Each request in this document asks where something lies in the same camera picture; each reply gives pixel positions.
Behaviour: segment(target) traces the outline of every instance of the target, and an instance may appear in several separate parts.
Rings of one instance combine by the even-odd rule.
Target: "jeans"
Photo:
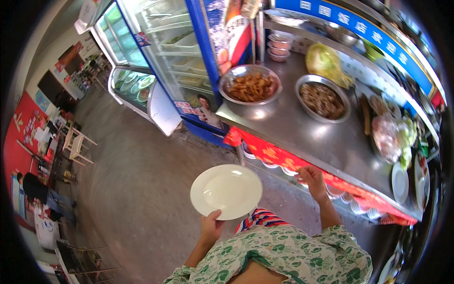
[[[58,213],[62,214],[66,219],[69,221],[73,221],[73,214],[71,212],[68,212],[63,206],[61,206],[58,202],[71,207],[73,204],[73,201],[71,198],[63,195],[59,195],[55,191],[49,189],[47,193],[47,202],[46,204],[49,206],[49,208],[57,211]]]

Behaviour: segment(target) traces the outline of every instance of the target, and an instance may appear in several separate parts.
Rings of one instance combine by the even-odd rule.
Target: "red wall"
[[[8,193],[11,198],[11,174],[17,170],[22,174],[26,174],[30,171],[30,165],[32,163],[32,156],[22,146],[16,142],[19,140],[25,145],[32,153],[38,153],[38,141],[30,137],[31,139],[26,140],[26,136],[31,133],[31,130],[40,126],[46,121],[46,114],[39,108],[38,105],[30,98],[27,92],[24,92],[19,104],[14,111],[13,118],[11,119],[6,133],[5,145],[3,148],[3,162],[6,175],[6,182],[8,186]],[[33,161],[33,167],[31,173],[38,173],[38,162],[36,159]],[[34,227],[29,226],[20,216],[16,216],[18,223],[28,229],[34,230]]]

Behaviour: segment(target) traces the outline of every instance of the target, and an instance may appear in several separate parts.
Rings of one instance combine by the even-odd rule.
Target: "metal bowl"
[[[237,100],[235,97],[230,95],[229,88],[233,84],[233,80],[236,77],[241,77],[245,76],[246,74],[255,74],[255,73],[260,73],[263,76],[271,76],[272,84],[270,87],[271,90],[271,95],[266,98],[265,100],[260,100],[257,102],[243,102],[240,100]],[[281,86],[281,79],[271,71],[270,69],[260,66],[260,65],[252,65],[252,64],[246,64],[246,65],[239,65],[236,67],[233,67],[230,69],[222,78],[219,80],[219,92],[221,95],[226,98],[227,100],[234,102],[239,105],[264,105],[271,103],[277,97],[282,91],[282,86]]]
[[[301,98],[301,95],[300,95],[300,86],[302,84],[304,84],[304,83],[311,83],[311,82],[320,83],[320,84],[323,84],[323,85],[329,87],[331,90],[333,90],[340,97],[340,99],[342,101],[342,104],[344,105],[344,114],[341,117],[339,117],[336,120],[328,119],[326,117],[318,115],[316,112],[311,110],[304,103],[304,101],[303,101],[303,99]],[[304,110],[307,112],[307,114],[312,116],[313,118],[315,118],[318,121],[331,122],[331,123],[341,123],[341,122],[346,121],[350,117],[351,107],[350,107],[350,101],[349,101],[347,95],[345,94],[345,92],[338,85],[336,85],[333,81],[328,80],[325,77],[321,77],[321,76],[318,76],[318,75],[304,75],[304,76],[302,76],[300,79],[298,79],[298,81],[295,84],[295,94],[296,94],[296,97],[298,98],[298,100],[300,101],[301,105],[303,106]]]
[[[325,24],[325,29],[330,39],[348,47],[352,47],[360,39],[354,32],[335,23]]]

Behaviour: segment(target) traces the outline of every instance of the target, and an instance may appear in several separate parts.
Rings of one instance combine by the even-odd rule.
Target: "hand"
[[[295,175],[297,182],[309,186],[309,192],[317,203],[320,204],[329,199],[321,170],[310,165],[299,168],[297,172],[298,174]]]
[[[213,245],[221,236],[221,227],[225,221],[217,221],[221,215],[221,210],[211,212],[207,217],[201,216],[200,223],[202,228],[202,234],[200,241]]]

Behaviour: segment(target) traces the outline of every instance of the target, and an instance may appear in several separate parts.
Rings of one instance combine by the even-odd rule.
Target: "red tablecloth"
[[[278,164],[292,171],[310,165],[305,160],[236,127],[230,127],[224,143],[236,147],[241,145],[242,140],[244,140],[252,153],[260,160]],[[398,211],[381,197],[351,185],[325,171],[323,171],[323,176],[327,184],[350,193],[359,204],[387,212],[388,216],[380,219],[382,224],[399,224],[402,226],[416,224],[416,219]]]

